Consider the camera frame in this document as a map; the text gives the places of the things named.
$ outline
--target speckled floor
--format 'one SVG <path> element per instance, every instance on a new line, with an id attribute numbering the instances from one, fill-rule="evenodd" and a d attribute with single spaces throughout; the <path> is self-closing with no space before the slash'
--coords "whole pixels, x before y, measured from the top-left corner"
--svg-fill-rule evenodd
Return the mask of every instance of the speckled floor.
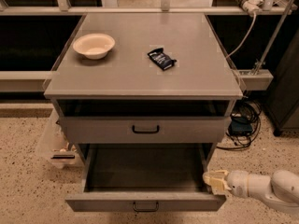
<path id="1" fill-rule="evenodd" d="M 82 168 L 57 169 L 36 155 L 50 115 L 50 104 L 0 104 L 0 223 L 299 223 L 299 217 L 269 209 L 251 199 L 227 196 L 218 212 L 74 213 L 64 201 L 81 191 Z M 209 169 L 247 170 L 271 175 L 277 169 L 298 174 L 299 133 L 272 134 L 262 129 L 250 149 L 217 149 Z"/>

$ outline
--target drawer front panel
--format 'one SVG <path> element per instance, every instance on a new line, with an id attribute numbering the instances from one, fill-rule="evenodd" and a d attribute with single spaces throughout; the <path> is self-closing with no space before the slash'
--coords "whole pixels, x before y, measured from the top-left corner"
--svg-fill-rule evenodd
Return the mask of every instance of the drawer front panel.
<path id="1" fill-rule="evenodd" d="M 214 143 L 230 121 L 61 119 L 61 125 L 70 143 Z"/>
<path id="2" fill-rule="evenodd" d="M 176 211 L 217 211 L 225 202 L 225 196 L 214 196 L 207 193 L 168 193 L 162 198 L 153 194 L 147 198 L 142 194 L 113 193 L 100 195 L 83 193 L 69 195 L 67 203 L 75 212 L 176 212 Z"/>

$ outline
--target white bowl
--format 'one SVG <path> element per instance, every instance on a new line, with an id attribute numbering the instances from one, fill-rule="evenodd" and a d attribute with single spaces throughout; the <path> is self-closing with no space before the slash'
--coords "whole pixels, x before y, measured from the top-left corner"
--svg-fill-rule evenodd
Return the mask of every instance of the white bowl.
<path id="1" fill-rule="evenodd" d="M 115 41 L 110 35 L 89 34 L 78 38 L 73 48 L 88 59 L 97 60 L 105 57 L 114 45 Z"/>

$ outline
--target drawer handle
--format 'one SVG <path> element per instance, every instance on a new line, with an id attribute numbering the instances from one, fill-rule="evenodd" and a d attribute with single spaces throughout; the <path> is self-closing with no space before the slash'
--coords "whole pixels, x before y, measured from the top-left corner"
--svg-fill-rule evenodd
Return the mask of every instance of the drawer handle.
<path id="1" fill-rule="evenodd" d="M 155 134 L 155 133 L 158 133 L 160 131 L 160 126 L 157 125 L 156 129 L 155 130 L 148 130 L 148 131 L 138 131 L 136 128 L 135 128 L 135 125 L 132 126 L 132 131 L 133 133 L 137 133 L 137 134 L 142 134 L 142 133 L 145 133 L 145 134 Z"/>
<path id="2" fill-rule="evenodd" d="M 133 202 L 133 209 L 137 213 L 154 213 L 159 210 L 159 203 L 156 202 L 156 207 L 153 209 L 138 209 L 138 208 L 136 208 L 136 202 Z"/>

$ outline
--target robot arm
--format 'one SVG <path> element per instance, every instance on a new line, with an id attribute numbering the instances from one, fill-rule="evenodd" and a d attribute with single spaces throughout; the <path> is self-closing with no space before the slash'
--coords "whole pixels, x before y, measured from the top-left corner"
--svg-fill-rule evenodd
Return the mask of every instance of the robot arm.
<path id="1" fill-rule="evenodd" d="M 276 171 L 272 176 L 216 171 L 204 173 L 203 178 L 215 195 L 229 190 L 236 197 L 254 198 L 284 213 L 299 213 L 299 176 L 289 171 Z"/>

